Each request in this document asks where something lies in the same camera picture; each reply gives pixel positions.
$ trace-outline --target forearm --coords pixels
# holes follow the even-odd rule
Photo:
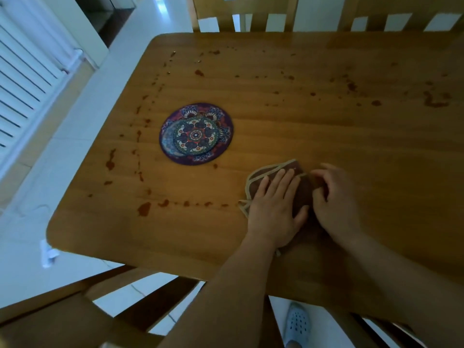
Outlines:
[[[464,346],[464,289],[360,234],[342,246],[429,347]]]
[[[247,236],[160,347],[255,348],[273,253],[266,242]]]

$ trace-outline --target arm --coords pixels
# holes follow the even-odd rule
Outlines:
[[[430,348],[464,347],[464,288],[379,244],[361,231],[351,181],[330,164],[312,174],[324,178],[313,192],[314,210],[334,241],[353,256]]]
[[[269,188],[264,177],[253,199],[248,232],[190,304],[160,348],[255,348],[263,316],[267,274],[274,251],[286,245],[306,222],[309,207],[292,218],[300,179],[294,171],[277,173]]]

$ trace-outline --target right hand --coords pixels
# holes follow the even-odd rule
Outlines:
[[[326,200],[322,187],[313,191],[314,212],[333,240],[343,246],[361,233],[353,183],[345,170],[327,163],[321,165],[325,169],[313,170],[311,174],[327,183],[328,197]]]

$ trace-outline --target brown cloth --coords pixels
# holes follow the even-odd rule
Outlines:
[[[295,217],[298,214],[299,210],[302,208],[302,206],[310,206],[308,221],[303,225],[300,233],[305,233],[305,238],[310,237],[315,239],[318,235],[323,233],[323,228],[317,221],[313,209],[312,193],[313,190],[318,186],[316,186],[315,183],[311,182],[309,176],[303,171],[300,164],[295,159],[281,164],[264,166],[251,173],[246,179],[245,185],[245,194],[247,200],[240,200],[239,208],[245,214],[245,216],[248,217],[248,212],[250,210],[252,199],[258,191],[258,187],[261,183],[261,180],[264,178],[264,176],[269,176],[270,180],[273,180],[276,173],[282,168],[286,171],[293,168],[295,170],[295,176],[299,176],[301,178],[297,192],[295,193],[295,198],[293,200],[292,215],[293,217]]]

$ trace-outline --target floor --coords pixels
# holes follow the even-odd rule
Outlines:
[[[300,0],[295,31],[336,30],[343,1]],[[387,28],[395,30],[405,20],[407,15],[390,17]],[[445,29],[450,27],[450,22],[439,19],[431,26],[437,30]],[[363,26],[363,19],[355,25],[359,29]],[[217,23],[204,20],[200,22],[200,28],[202,31],[217,31]],[[272,17],[268,30],[282,29],[282,19]],[[191,31],[185,0],[142,0],[132,12],[113,40],[104,64],[92,76],[0,218],[0,307],[120,266],[110,261],[62,252],[53,266],[44,269],[39,242],[45,239],[45,228],[53,211],[148,42],[161,33]],[[95,303],[114,316],[173,278],[174,275],[158,273],[108,294]],[[202,283],[151,332],[167,334],[201,286]],[[271,303],[282,331],[290,302],[271,297]],[[307,304],[305,307],[312,323],[310,347],[353,347],[326,310]],[[381,334],[389,346],[397,347],[385,334]]]

